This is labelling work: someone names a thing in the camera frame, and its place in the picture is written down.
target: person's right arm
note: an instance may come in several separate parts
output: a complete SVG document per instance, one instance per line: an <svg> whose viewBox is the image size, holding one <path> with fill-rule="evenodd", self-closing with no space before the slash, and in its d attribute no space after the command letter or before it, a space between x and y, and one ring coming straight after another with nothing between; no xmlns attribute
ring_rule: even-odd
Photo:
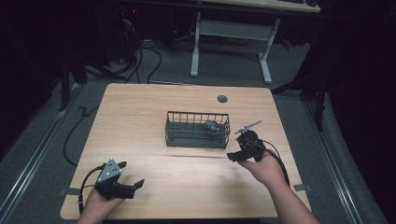
<svg viewBox="0 0 396 224"><path fill-rule="evenodd" d="M238 163L268 188L282 224L319 223L288 186L280 165L268 152L263 154L259 162L239 161Z"/></svg>

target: light wood tabletop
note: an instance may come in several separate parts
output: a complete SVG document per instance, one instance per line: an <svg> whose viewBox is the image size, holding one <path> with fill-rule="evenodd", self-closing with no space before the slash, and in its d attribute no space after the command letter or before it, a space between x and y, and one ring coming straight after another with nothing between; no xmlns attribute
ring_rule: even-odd
<svg viewBox="0 0 396 224"><path fill-rule="evenodd" d="M311 7L307 3L291 3L280 0L200 0L202 2L231 4L244 7L265 7L279 10L289 10L298 12L320 12L320 7Z"/></svg>
<svg viewBox="0 0 396 224"><path fill-rule="evenodd" d="M220 95L228 101L220 103ZM168 111L228 114L231 134L227 147L168 147ZM265 186L226 155L240 150L235 140L239 134L234 132L259 119L262 123L251 130L277 148L291 188L302 184L268 89L110 84L70 188L79 189L90 170L112 158L128 162L122 169L121 184L146 181L109 219L276 217ZM99 172L88 179L87 185L94 184L97 176ZM90 190L84 190L84 200ZM310 208L305 192L296 194ZM78 219L78 196L66 196L61 216Z"/></svg>

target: person's left hand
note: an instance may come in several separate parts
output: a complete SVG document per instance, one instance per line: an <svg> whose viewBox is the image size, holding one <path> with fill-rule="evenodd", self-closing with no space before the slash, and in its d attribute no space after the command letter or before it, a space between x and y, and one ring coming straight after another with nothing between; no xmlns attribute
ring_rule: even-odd
<svg viewBox="0 0 396 224"><path fill-rule="evenodd" d="M102 197L96 189L92 189L84 205L84 210L78 223L99 223L110 214L125 199L115 198L108 200Z"/></svg>

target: forearm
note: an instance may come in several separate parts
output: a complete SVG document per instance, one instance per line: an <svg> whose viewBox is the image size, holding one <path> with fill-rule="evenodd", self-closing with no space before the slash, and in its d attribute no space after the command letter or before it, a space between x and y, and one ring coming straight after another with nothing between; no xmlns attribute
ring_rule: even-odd
<svg viewBox="0 0 396 224"><path fill-rule="evenodd" d="M315 216L288 185L281 184L268 189L281 223L318 223Z"/></svg>

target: black metal basket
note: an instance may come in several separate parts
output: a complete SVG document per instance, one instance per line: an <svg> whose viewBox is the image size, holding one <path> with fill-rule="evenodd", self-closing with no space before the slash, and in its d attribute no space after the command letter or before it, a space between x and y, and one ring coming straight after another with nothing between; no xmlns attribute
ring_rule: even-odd
<svg viewBox="0 0 396 224"><path fill-rule="evenodd" d="M226 148L229 135L228 114L168 111L166 116L165 140L169 147Z"/></svg>

